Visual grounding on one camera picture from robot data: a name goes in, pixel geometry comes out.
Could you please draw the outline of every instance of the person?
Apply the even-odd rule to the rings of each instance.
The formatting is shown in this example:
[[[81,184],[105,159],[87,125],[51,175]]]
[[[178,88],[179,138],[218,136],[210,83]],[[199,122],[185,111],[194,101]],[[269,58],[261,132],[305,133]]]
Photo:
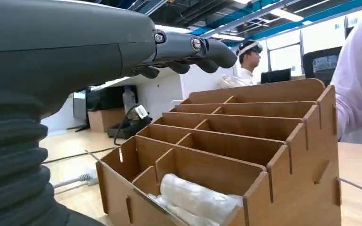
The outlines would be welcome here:
[[[260,63],[260,53],[263,51],[262,45],[254,40],[248,40],[238,46],[236,52],[241,64],[240,77],[248,84],[255,85],[253,81],[253,70]]]
[[[331,84],[336,91],[338,136],[343,142],[362,144],[362,21],[342,47]]]

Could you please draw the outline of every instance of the metal screw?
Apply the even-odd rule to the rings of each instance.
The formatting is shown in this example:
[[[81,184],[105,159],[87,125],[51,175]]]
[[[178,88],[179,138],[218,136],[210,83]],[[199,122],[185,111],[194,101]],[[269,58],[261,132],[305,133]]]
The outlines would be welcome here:
[[[164,42],[165,41],[165,37],[164,37],[164,35],[162,35],[162,34],[155,34],[155,41],[156,42]]]
[[[194,38],[192,40],[192,45],[195,50],[200,50],[200,40],[197,38]]]

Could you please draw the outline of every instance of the white shirt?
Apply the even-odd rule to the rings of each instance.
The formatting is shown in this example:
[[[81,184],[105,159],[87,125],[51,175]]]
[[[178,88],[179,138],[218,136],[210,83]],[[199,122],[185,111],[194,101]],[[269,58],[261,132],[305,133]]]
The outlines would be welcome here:
[[[241,79],[243,79],[243,81],[244,81],[248,86],[253,86],[253,85],[255,85],[255,83],[253,82],[253,73],[250,72],[250,70],[241,67],[241,68],[239,69],[239,77],[240,77]]]
[[[338,134],[362,144],[362,21],[343,46],[332,78],[336,89]]]

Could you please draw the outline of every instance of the head-mounted device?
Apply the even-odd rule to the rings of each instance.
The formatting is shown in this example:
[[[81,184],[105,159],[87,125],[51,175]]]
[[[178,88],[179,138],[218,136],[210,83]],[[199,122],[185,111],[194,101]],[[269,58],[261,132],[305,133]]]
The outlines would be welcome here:
[[[243,49],[241,49],[238,53],[238,57],[250,49],[253,52],[261,53],[263,51],[263,46],[258,41],[254,41],[252,44],[245,46]]]

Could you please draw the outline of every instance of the wooden organizer box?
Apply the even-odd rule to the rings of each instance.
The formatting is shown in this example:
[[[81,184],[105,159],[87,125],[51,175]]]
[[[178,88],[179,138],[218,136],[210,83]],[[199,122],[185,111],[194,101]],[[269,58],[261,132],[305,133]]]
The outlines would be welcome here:
[[[185,226],[146,196],[174,173],[243,196],[224,226],[341,226],[336,128],[335,89],[316,79],[192,93],[97,163],[104,211]]]

